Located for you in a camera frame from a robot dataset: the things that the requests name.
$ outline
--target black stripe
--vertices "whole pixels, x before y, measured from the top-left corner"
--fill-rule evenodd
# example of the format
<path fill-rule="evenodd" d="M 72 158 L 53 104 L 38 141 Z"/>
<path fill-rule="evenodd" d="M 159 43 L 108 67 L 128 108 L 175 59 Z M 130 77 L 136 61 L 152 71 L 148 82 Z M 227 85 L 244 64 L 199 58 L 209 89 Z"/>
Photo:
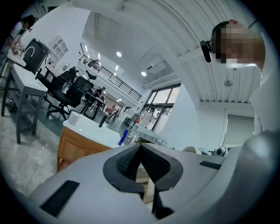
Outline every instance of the black stripe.
<path fill-rule="evenodd" d="M 41 208 L 54 217 L 57 217 L 79 184 L 80 183 L 71 180 L 65 181 L 65 183 L 41 205 Z"/>

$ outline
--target black camera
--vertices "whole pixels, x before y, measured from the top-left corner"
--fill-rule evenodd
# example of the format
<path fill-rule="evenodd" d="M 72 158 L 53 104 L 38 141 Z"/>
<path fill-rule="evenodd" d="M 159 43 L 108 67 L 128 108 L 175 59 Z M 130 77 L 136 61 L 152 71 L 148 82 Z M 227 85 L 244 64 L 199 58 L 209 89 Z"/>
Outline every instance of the black camera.
<path fill-rule="evenodd" d="M 204 55 L 204 58 L 205 60 L 210 63 L 211 62 L 211 52 L 212 52 L 212 49 L 211 49 L 211 46 L 210 46 L 210 41 L 200 41 L 200 46 L 201 46 L 201 49 L 202 49 L 202 52 L 203 52 L 203 55 Z"/>

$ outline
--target cup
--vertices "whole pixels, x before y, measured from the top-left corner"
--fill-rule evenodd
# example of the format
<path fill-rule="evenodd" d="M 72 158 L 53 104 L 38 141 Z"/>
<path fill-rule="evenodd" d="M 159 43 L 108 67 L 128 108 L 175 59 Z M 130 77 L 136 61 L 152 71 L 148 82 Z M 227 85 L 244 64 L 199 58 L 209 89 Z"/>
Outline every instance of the cup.
<path fill-rule="evenodd" d="M 68 123 L 71 125 L 77 125 L 79 118 L 80 118 L 80 114 L 75 111 L 72 111 L 69 115 Z"/>

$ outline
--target white countertop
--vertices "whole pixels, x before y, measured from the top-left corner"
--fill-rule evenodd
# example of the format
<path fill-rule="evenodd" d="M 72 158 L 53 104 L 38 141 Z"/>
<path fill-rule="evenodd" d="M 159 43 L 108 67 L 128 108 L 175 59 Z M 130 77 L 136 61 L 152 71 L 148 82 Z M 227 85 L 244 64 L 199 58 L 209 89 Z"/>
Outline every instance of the white countertop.
<path fill-rule="evenodd" d="M 61 75 L 61 72 L 59 72 L 57 69 L 55 69 L 52 65 L 46 64 L 45 67 L 55 76 Z"/>
<path fill-rule="evenodd" d="M 26 63 L 19 55 L 14 55 L 11 51 L 8 53 L 7 58 L 12 60 L 13 62 L 25 67 Z"/>
<path fill-rule="evenodd" d="M 100 128 L 98 127 L 98 125 L 98 123 L 90 120 L 84 115 L 80 115 L 77 125 L 69 124 L 68 120 L 63 122 L 63 126 L 94 142 L 100 143 L 110 148 L 120 147 L 118 145 L 118 142 L 121 139 L 119 133 L 112 131 L 104 126 Z"/>
<path fill-rule="evenodd" d="M 24 86 L 44 92 L 48 91 L 46 86 L 44 86 L 38 79 L 35 79 L 35 75 L 32 72 L 20 67 L 17 64 L 14 64 L 12 67 L 12 73 L 14 72 L 18 75 Z"/>
<path fill-rule="evenodd" d="M 138 128 L 135 130 L 136 133 L 140 132 L 140 133 L 146 134 L 148 136 L 151 136 L 153 138 L 156 138 L 156 139 L 158 139 L 160 141 L 166 141 L 166 139 L 164 137 L 161 137 L 160 135 L 156 134 L 155 132 L 150 131 L 147 128 L 144 128 L 140 124 L 136 123 L 135 125 L 138 126 Z"/>

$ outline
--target white ceiling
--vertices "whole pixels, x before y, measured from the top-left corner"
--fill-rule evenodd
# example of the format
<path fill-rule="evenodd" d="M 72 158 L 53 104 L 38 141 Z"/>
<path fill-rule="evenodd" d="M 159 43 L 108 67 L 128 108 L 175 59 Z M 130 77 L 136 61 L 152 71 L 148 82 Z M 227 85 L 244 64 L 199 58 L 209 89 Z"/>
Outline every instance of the white ceiling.
<path fill-rule="evenodd" d="M 219 22 L 236 19 L 248 27 L 256 19 L 239 1 L 77 0 L 76 5 L 98 12 L 91 13 L 83 38 L 142 85 L 175 72 L 196 106 L 212 101 L 250 106 L 259 69 L 234 71 L 215 59 L 206 63 L 200 49 L 200 41 L 209 40 Z M 116 51 L 124 54 L 121 60 Z M 142 77 L 140 71 L 157 57 L 167 68 Z M 231 87 L 224 86 L 227 79 Z"/>
<path fill-rule="evenodd" d="M 103 59 L 100 60 L 104 68 L 112 73 L 115 72 L 116 65 L 122 68 L 117 72 L 120 78 L 122 71 L 125 70 L 136 82 L 146 85 L 173 72 L 145 35 L 102 14 L 90 13 L 83 39 L 92 44 L 92 51 L 97 52 L 100 49 L 98 52 L 108 57 L 104 65 Z M 117 57 L 117 51 L 121 52 L 121 58 Z M 146 77 L 141 75 L 142 71 L 147 73 Z"/>

